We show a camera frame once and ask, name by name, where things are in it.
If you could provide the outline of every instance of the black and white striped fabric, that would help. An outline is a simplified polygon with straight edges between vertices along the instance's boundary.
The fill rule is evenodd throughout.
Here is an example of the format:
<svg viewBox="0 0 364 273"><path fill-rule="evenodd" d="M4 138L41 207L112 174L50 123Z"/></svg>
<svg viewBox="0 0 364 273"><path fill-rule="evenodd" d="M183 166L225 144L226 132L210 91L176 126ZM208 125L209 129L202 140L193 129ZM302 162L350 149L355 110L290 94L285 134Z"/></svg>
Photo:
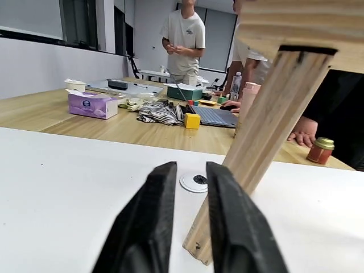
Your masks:
<svg viewBox="0 0 364 273"><path fill-rule="evenodd" d="M179 104L173 107L173 104L168 104L167 101L147 102L139 109L137 120L154 123L159 122L165 125L183 125L184 111L183 106Z"/></svg>

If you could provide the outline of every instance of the yellow block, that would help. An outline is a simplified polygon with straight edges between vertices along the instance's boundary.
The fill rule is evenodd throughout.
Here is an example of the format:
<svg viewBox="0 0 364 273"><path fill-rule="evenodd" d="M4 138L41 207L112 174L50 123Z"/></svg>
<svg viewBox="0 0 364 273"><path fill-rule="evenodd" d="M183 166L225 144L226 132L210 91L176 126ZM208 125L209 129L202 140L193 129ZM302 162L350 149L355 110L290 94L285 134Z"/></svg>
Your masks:
<svg viewBox="0 0 364 273"><path fill-rule="evenodd" d="M197 114L186 114L184 118L184 124L187 129L200 128L201 117Z"/></svg>
<svg viewBox="0 0 364 273"><path fill-rule="evenodd" d="M206 105L210 105L210 106L214 106L215 104L217 104L216 101L199 100L198 102L201 104L206 104Z"/></svg>

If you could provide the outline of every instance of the water bottle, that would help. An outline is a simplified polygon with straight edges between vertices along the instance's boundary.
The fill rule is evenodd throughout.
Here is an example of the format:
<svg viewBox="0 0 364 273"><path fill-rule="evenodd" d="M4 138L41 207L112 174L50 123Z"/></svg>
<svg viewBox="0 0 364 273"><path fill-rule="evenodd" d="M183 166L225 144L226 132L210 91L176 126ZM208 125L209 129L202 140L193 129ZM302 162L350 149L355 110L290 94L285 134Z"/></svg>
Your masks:
<svg viewBox="0 0 364 273"><path fill-rule="evenodd" d="M233 84L231 85L231 90L230 90L231 101L238 101L241 81L242 81L241 72L237 72L237 74L233 78Z"/></svg>

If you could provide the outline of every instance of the laptop keyboard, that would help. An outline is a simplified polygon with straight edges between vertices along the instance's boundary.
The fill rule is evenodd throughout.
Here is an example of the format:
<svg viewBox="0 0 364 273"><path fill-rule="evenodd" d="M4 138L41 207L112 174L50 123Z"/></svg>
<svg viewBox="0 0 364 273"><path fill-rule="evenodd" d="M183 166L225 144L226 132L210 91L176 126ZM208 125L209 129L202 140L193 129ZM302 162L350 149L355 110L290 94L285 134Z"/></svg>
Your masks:
<svg viewBox="0 0 364 273"><path fill-rule="evenodd" d="M203 122L226 124L226 122L213 109L207 107L194 107L196 114L201 116Z"/></svg>

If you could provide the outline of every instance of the yellow cube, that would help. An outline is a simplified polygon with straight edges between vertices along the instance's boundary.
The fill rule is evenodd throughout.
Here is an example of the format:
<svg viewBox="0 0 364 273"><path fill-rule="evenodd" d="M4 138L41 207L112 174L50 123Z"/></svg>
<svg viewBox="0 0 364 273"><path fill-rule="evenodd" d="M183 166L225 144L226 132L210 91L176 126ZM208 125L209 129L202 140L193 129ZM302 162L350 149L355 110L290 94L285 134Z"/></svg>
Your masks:
<svg viewBox="0 0 364 273"><path fill-rule="evenodd" d="M187 129L200 128L201 117L197 114L186 114L184 118L184 124Z"/></svg>

